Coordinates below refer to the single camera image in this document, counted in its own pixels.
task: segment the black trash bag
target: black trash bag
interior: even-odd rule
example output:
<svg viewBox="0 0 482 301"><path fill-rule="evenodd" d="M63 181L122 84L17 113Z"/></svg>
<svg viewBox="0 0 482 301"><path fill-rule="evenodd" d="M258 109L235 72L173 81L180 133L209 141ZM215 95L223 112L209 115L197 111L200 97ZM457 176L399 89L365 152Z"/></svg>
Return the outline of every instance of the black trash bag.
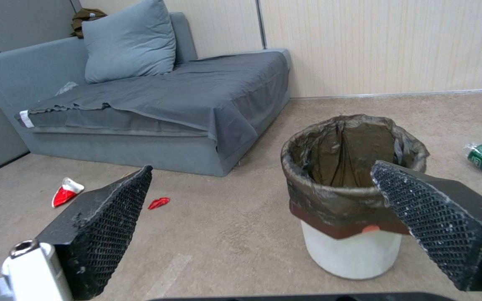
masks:
<svg viewBox="0 0 482 301"><path fill-rule="evenodd" d="M376 160L424 173L427 156L425 145L389 118L338 116L309 126L282 148L291 213L336 239L373 226L408 234L369 173Z"/></svg>

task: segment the carpet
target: carpet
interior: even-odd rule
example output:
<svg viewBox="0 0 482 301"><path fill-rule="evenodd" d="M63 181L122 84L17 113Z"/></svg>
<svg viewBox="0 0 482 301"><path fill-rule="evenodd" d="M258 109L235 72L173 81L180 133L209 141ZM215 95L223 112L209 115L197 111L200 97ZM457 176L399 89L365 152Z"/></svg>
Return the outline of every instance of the carpet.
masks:
<svg viewBox="0 0 482 301"><path fill-rule="evenodd" d="M461 150L482 143L482 93L294 99L228 176L153 171L145 206L172 200L141 212L126 255L95 300L381 291L482 300L482 293L457 291L409 236L392 269L372 280L332 276L308 255L287 207L280 150L308 125L360 113L392 118L427 146L428 174L482 194L482 173ZM136 169L34 154L1 168L0 266L14 244L35 237L65 208L50 206L64 177L88 191Z"/></svg>

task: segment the gray bedsheet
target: gray bedsheet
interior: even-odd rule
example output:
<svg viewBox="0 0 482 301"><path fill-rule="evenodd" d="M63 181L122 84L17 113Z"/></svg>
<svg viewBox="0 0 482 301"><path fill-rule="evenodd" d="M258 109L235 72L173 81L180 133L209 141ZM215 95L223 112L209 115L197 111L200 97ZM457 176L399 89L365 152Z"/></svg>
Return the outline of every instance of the gray bedsheet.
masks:
<svg viewBox="0 0 482 301"><path fill-rule="evenodd" d="M29 118L40 127L127 130L132 127L131 118L115 114L95 118L84 113L105 108L132 112L203 131L216 141L218 154L227 158L258 137L254 128L280 105L288 74L286 59L279 52L190 61L162 76L76 87L30 107Z"/></svg>

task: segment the baseboard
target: baseboard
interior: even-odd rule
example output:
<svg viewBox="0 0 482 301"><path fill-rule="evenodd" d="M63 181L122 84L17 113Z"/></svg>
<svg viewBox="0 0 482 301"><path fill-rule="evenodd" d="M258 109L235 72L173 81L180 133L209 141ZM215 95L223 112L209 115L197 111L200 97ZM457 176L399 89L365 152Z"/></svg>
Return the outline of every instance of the baseboard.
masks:
<svg viewBox="0 0 482 301"><path fill-rule="evenodd" d="M410 92L410 93L381 93L381 94L350 94L350 95L329 95L324 97L292 97L291 99L316 100L316 99L340 99L352 97L394 97L403 95L433 95L433 94L463 94L463 93L482 93L482 89L476 90L457 90L457 91L434 91L434 92Z"/></svg>

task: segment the gray pillow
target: gray pillow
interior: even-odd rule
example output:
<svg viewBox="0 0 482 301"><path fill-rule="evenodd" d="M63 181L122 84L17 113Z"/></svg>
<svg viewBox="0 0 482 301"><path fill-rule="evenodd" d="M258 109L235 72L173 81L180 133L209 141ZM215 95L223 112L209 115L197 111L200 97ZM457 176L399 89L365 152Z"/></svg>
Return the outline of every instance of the gray pillow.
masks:
<svg viewBox="0 0 482 301"><path fill-rule="evenodd" d="M163 0L144 0L82 23L89 84L172 71L176 38Z"/></svg>

